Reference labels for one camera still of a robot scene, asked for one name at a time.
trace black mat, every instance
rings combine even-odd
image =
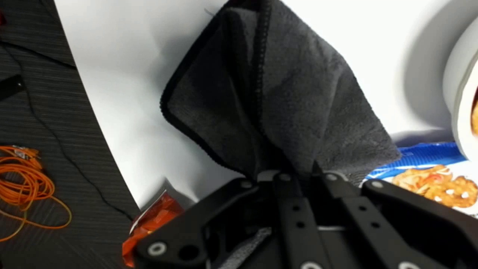
[[[0,0],[0,12],[7,18],[7,26],[0,26],[2,41],[74,63],[53,5],[48,8],[48,3],[41,0]],[[138,214],[78,74],[31,53],[16,48],[10,51],[25,65],[25,80],[35,110],[59,135],[65,151],[113,205],[132,216]],[[16,62],[0,48],[0,81],[19,74]],[[32,117],[26,92],[13,95],[0,101],[0,144],[26,145],[41,151],[48,175],[57,184],[57,196],[74,211],[74,223],[62,232],[26,228],[16,240],[0,244],[4,269],[122,268],[122,243],[131,222],[108,208],[99,193],[62,156],[57,141]],[[36,208],[32,217],[54,223],[65,217],[62,213],[44,205]],[[0,219],[0,229],[7,225],[10,222]]]

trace dark gray towel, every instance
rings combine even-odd
[[[358,80],[280,0],[229,2],[172,80],[165,117],[226,168],[249,177],[313,163],[359,183],[399,157]]]

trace white bowl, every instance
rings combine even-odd
[[[478,136],[471,117],[478,89],[478,18],[453,48],[444,74],[444,99],[452,114],[453,136],[462,154],[478,163]]]

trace white wall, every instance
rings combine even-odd
[[[235,174],[171,128],[162,90],[225,0],[57,0],[86,90],[137,202],[165,178],[199,199]],[[355,69],[395,141],[450,138],[447,56],[477,0],[286,0]]]

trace orange wire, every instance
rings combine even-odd
[[[0,201],[22,213],[22,217],[19,217],[0,210],[0,216],[20,222],[17,231],[7,238],[0,238],[0,243],[16,238],[26,225],[45,231],[62,231],[72,223],[72,211],[54,196],[56,184],[44,174],[38,154],[32,148],[0,147]],[[20,180],[8,180],[7,175],[19,175]],[[69,216],[68,222],[60,226],[48,226],[29,220],[31,208],[41,201],[54,201],[65,208]]]

